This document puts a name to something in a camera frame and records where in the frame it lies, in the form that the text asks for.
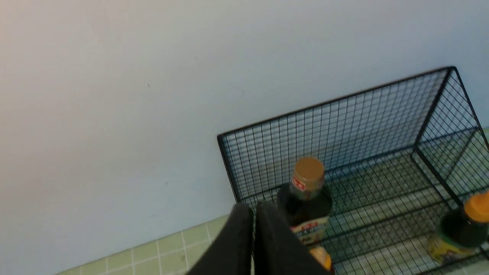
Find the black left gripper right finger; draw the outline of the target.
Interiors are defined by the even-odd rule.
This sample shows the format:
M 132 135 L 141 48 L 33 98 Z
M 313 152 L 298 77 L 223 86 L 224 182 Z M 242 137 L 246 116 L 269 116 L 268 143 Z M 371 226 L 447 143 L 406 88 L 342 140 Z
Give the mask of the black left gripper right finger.
M 254 240 L 256 275 L 333 275 L 314 258 L 272 202 L 260 202 Z

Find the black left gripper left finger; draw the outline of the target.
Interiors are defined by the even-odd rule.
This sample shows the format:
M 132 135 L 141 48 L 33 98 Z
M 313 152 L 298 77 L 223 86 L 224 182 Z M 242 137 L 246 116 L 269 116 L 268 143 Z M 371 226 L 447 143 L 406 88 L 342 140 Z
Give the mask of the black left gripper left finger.
M 234 205 L 218 236 L 188 274 L 250 275 L 253 221 L 248 205 Z

